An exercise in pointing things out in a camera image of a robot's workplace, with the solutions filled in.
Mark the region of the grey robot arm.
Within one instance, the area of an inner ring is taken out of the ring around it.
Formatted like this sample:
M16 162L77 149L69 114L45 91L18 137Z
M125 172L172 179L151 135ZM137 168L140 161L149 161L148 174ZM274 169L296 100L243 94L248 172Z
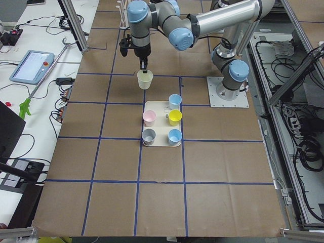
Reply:
M236 59L237 42L242 24L257 23L272 9L274 1L212 1L209 12L180 18L176 1L132 1L127 7L130 34L120 41L120 52L126 56L133 49L139 58L140 69L147 73L148 56L151 53L150 29L161 28L170 44L178 51L192 48L202 38L224 30L221 42L212 51L211 60L223 75L217 85L217 95L227 101L240 93L242 83L250 69L245 61Z

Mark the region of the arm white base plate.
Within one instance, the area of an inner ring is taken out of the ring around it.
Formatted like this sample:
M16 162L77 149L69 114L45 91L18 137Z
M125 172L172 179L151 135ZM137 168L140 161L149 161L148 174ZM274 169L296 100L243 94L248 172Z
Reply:
M207 77L210 106L212 108L249 108L246 89L241 83L238 90L223 86L223 77Z

